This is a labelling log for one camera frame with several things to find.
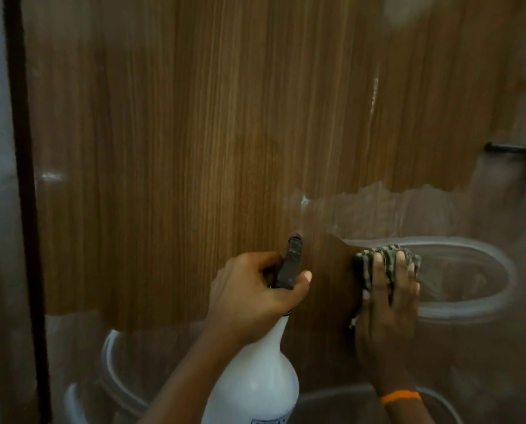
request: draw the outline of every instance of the bottle label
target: bottle label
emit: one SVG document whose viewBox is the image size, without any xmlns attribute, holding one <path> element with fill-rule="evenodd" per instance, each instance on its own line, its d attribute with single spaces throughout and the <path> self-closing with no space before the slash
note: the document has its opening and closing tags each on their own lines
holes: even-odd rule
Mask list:
<svg viewBox="0 0 526 424">
<path fill-rule="evenodd" d="M 286 424 L 288 419 L 291 417 L 292 411 L 284 414 L 281 418 L 276 420 L 251 420 L 251 424 Z"/>
</svg>

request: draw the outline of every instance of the orange wristband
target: orange wristband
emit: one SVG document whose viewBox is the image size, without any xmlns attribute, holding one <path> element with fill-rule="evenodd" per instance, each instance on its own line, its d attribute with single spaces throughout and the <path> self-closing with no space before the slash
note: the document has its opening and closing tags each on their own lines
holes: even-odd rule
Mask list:
<svg viewBox="0 0 526 424">
<path fill-rule="evenodd" d="M 381 397 L 380 404 L 383 406 L 386 406 L 389 403 L 394 402 L 396 400 L 412 400 L 412 399 L 422 401 L 422 398 L 420 397 L 420 394 L 418 394 L 417 391 L 397 390 L 397 391 L 393 391 L 392 393 L 387 394 L 386 396 Z"/>
</svg>

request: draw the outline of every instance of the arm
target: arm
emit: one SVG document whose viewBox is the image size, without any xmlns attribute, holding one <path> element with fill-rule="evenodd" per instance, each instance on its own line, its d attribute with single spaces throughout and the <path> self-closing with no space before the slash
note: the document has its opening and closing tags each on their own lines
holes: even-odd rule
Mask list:
<svg viewBox="0 0 526 424">
<path fill-rule="evenodd" d="M 271 330 L 306 296 L 311 273 L 294 290 L 270 289 L 262 271 L 278 265 L 278 253 L 246 253 L 230 259 L 210 288 L 205 328 L 139 424 L 198 424 L 218 378 L 237 353 Z"/>
<path fill-rule="evenodd" d="M 407 268 L 402 251 L 396 255 L 395 272 L 393 303 L 389 305 L 385 264 L 382 256 L 375 254 L 372 294 L 364 292 L 356 326 L 357 355 L 380 398 L 398 390 L 416 391 L 407 361 L 418 315 L 420 285 L 414 265 Z M 434 424 L 420 400 L 394 400 L 385 405 L 385 410 L 394 424 Z"/>
</svg>

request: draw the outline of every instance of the spray bottle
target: spray bottle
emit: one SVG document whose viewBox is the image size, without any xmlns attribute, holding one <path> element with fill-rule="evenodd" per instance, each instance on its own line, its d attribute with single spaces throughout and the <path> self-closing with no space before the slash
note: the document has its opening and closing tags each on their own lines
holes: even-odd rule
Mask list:
<svg viewBox="0 0 526 424">
<path fill-rule="evenodd" d="M 294 235 L 271 288 L 294 288 L 301 254 L 302 238 Z M 296 372 L 281 353 L 289 314 L 225 368 L 210 394 L 202 424 L 286 424 L 299 396 Z"/>
</svg>

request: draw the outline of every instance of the hand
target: hand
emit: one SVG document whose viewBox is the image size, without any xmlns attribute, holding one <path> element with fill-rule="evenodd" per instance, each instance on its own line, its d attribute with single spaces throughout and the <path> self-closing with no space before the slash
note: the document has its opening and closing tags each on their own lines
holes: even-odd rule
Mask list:
<svg viewBox="0 0 526 424">
<path fill-rule="evenodd" d="M 279 253 L 244 253 L 217 272 L 210 288 L 206 330 L 239 348 L 266 335 L 306 296 L 312 274 L 301 273 L 293 290 L 270 289 L 262 271 L 281 263 Z"/>
<path fill-rule="evenodd" d="M 380 253 L 375 253 L 372 272 L 372 300 L 364 291 L 356 325 L 359 362 L 379 396 L 395 390 L 414 390 L 407 371 L 420 292 L 414 264 L 407 268 L 404 252 L 397 252 L 392 305 L 388 301 L 388 280 Z"/>
</svg>

